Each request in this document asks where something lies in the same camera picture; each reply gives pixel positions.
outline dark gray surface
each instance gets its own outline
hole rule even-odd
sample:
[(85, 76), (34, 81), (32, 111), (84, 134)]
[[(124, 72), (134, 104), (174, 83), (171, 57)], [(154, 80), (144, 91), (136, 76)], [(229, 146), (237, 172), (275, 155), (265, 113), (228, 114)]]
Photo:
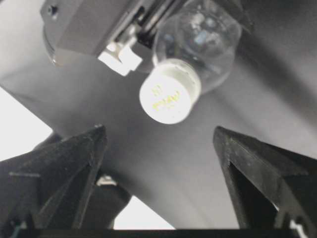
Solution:
[(212, 146), (217, 125), (317, 157), (316, 0), (250, 1), (255, 36), (243, 37), (230, 78), (176, 125), (143, 112), (145, 74), (122, 78), (93, 58), (55, 68), (42, 1), (24, 2), (0, 6), (0, 85), (62, 136), (103, 123), (103, 168), (175, 227), (237, 227)]
[[(97, 57), (127, 27), (140, 5), (138, 0), (46, 0), (41, 16), (52, 60), (64, 65), (81, 54)], [(52, 7), (55, 12), (49, 14)]]

